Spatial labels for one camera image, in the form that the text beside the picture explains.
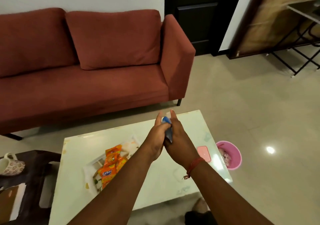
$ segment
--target red thread bracelet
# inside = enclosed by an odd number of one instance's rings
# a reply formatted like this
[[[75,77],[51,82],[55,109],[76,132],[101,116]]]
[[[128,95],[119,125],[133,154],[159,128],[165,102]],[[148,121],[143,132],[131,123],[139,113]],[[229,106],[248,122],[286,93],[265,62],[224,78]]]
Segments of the red thread bracelet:
[[[190,172],[196,167],[198,166],[198,164],[201,162],[201,161],[205,161],[202,157],[199,157],[197,159],[194,159],[191,164],[190,164],[190,167],[186,173],[186,176],[184,176],[182,179],[188,179],[190,178]]]

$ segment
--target pink container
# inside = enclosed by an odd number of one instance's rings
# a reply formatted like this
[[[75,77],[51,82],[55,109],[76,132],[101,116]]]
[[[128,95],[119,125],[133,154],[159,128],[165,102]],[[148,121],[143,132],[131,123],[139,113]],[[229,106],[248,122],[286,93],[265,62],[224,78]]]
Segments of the pink container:
[[[228,141],[219,141],[216,143],[218,148],[223,149],[227,154],[229,154],[231,161],[228,167],[229,170],[235,170],[240,167],[242,163],[242,157],[239,149]]]

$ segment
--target white table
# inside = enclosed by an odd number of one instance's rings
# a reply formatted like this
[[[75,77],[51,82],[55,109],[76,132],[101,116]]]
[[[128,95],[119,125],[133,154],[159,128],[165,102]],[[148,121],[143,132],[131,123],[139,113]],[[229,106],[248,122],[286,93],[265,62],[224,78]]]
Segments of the white table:
[[[196,147],[207,146],[211,156],[209,164],[226,182],[231,183],[232,178],[200,110],[178,114],[178,119]],[[148,120],[65,138],[49,225],[66,225],[92,200],[84,181],[84,165],[132,134],[142,143],[153,125],[154,120]],[[133,210],[198,192],[191,178],[182,179],[185,174],[186,171],[163,149],[150,166]]]

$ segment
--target sofa seat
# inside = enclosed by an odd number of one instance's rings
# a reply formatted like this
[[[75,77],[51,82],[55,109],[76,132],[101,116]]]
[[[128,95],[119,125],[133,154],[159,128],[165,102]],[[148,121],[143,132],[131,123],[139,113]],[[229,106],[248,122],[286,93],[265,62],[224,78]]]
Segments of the sofa seat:
[[[160,65],[79,65],[0,79],[0,134],[169,100]]]

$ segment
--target person's right arm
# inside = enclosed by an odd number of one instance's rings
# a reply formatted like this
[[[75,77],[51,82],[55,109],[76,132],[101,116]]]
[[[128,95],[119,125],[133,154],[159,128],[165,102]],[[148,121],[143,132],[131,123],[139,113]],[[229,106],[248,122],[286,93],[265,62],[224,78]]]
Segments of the person's right arm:
[[[198,152],[171,110],[173,142],[165,141],[171,158],[186,170],[199,158]],[[219,225],[272,225],[260,212],[239,195],[207,162],[200,162],[190,173]]]

